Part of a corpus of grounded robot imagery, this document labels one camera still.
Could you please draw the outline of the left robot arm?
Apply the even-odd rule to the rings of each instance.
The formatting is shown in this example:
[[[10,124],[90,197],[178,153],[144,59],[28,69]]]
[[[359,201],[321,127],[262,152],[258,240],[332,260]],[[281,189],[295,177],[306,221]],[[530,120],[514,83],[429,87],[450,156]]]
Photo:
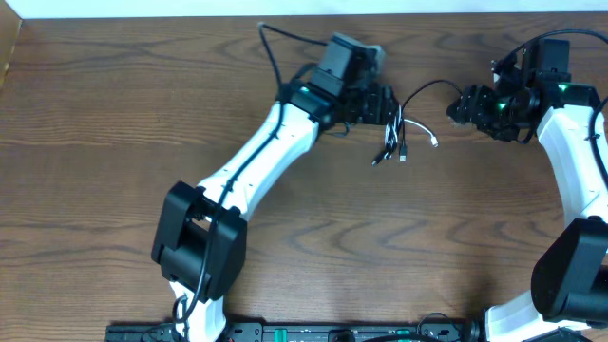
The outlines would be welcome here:
[[[213,175],[167,193],[151,258],[176,300],[175,341],[216,341],[226,326],[223,298],[243,268],[247,224],[284,171],[337,123],[384,124],[398,105],[376,81],[385,52],[341,33],[318,63],[278,84],[253,137]]]

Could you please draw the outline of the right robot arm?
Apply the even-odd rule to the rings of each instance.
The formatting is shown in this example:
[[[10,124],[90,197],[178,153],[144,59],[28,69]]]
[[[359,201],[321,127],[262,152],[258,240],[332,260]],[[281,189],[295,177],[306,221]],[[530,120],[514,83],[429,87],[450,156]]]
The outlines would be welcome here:
[[[471,85],[446,110],[494,140],[538,139],[564,213],[564,230],[536,263],[529,290],[485,311],[486,341],[541,341],[607,325],[607,102],[573,82],[568,33],[516,47],[493,63],[492,87]]]

